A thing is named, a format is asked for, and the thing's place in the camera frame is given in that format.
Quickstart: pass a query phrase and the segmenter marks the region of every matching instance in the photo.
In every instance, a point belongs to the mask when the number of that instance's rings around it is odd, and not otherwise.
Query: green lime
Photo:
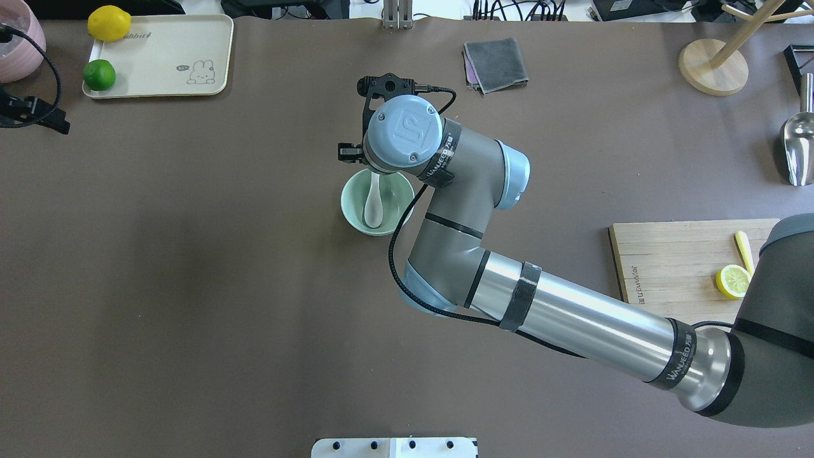
[[[105,59],[91,60],[82,70],[82,78],[91,90],[106,90],[116,82],[116,70]]]

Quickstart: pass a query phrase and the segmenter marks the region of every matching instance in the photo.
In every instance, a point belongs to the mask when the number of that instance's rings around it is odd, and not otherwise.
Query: ceramic spoon
[[[375,229],[382,225],[382,193],[379,191],[379,174],[370,172],[370,190],[365,201],[365,225]]]

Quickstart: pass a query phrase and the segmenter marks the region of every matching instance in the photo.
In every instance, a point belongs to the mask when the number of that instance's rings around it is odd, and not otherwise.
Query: folded towel
[[[464,43],[464,67],[470,86],[484,94],[528,83],[526,66],[517,40]]]

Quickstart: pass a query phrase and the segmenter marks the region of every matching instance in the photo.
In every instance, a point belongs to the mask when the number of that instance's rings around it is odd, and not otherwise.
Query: brown table surface
[[[81,93],[84,27],[44,24],[71,133],[0,132],[0,455],[309,456],[317,438],[410,434],[477,437],[481,456],[812,454],[810,425],[710,421],[601,364],[405,305],[388,239],[339,209],[360,167],[335,159],[360,140],[359,77],[452,87],[447,116],[532,163],[484,246],[618,297],[614,222],[814,211],[814,187],[775,160],[799,106],[781,52],[812,44],[809,25],[763,27],[742,48],[746,88],[716,98],[676,59],[732,25],[242,18],[219,95],[117,100]],[[462,44],[504,37],[528,86],[468,90]],[[50,100],[52,78],[7,89]]]

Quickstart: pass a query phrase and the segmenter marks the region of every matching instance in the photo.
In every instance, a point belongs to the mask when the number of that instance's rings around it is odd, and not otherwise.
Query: lemon slice
[[[740,299],[746,295],[752,275],[741,266],[730,264],[718,271],[715,283],[718,289],[730,299]]]

